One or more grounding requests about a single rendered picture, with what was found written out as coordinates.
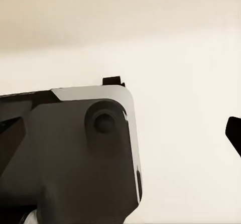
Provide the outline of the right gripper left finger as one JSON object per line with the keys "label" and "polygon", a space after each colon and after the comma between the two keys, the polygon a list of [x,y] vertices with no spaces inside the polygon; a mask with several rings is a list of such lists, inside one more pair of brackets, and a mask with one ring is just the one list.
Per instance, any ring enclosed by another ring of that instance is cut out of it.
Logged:
{"label": "right gripper left finger", "polygon": [[0,177],[26,136],[22,117],[0,122]]}

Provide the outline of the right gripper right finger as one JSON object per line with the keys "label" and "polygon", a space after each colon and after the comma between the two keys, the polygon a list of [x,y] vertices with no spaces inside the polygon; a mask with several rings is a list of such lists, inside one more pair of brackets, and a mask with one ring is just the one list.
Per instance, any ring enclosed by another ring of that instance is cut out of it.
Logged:
{"label": "right gripper right finger", "polygon": [[241,119],[229,117],[225,134],[241,157]]}

